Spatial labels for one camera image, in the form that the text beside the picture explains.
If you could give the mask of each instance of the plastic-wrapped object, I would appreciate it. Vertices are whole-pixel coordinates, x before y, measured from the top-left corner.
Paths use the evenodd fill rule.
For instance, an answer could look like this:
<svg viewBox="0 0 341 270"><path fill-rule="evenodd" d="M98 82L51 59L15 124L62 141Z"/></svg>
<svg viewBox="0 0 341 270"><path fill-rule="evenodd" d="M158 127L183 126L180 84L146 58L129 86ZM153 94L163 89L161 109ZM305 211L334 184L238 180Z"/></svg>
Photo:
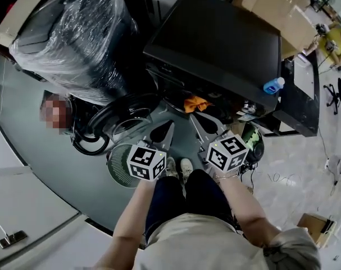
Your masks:
<svg viewBox="0 0 341 270"><path fill-rule="evenodd" d="M122 69L137 36L124 0L48 0L10 48L26 70L88 102L128 93Z"/></svg>

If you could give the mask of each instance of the orange cloth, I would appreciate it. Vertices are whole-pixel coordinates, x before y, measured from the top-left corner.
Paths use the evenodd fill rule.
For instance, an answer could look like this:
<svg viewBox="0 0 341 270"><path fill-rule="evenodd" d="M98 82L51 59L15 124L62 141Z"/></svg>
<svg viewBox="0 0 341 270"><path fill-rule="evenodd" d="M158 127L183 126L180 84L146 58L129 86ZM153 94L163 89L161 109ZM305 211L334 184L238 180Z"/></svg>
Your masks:
<svg viewBox="0 0 341 270"><path fill-rule="evenodd" d="M189 99L185 99L184 108L185 113L191 113L198 108L201 112L204 111L211 103L198 96L192 96Z"/></svg>

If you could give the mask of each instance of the hand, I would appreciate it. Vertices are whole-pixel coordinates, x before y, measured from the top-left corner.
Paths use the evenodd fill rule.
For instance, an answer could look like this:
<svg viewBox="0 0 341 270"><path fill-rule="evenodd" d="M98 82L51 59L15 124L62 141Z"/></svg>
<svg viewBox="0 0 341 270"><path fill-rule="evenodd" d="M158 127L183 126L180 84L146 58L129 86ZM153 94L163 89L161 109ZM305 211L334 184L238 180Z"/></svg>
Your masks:
<svg viewBox="0 0 341 270"><path fill-rule="evenodd" d="M223 172L220 171L219 169L213 167L214 172L215 172L215 177L214 178L230 178L230 177L236 177L238 175L238 170L234 169L229 172Z"/></svg>
<svg viewBox="0 0 341 270"><path fill-rule="evenodd" d="M147 181L147 180L140 179L138 187L153 190L155 188L157 181L158 179L155 179L154 181Z"/></svg>

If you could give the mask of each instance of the shoe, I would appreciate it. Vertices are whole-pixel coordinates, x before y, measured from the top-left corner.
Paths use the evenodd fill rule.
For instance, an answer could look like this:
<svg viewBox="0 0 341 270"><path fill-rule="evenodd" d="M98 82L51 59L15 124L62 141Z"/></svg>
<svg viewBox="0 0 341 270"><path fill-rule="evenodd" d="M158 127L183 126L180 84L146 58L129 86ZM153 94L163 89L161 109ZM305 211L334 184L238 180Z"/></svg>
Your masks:
<svg viewBox="0 0 341 270"><path fill-rule="evenodd" d="M193 164L189 159L184 158L180 162L180 169L183 174L183 181L185 184L188 181L188 178L193 171Z"/></svg>
<svg viewBox="0 0 341 270"><path fill-rule="evenodd" d="M178 171L176 171L176 164L173 157L168 157L166 159L166 175L170 177L175 177L179 179Z"/></svg>

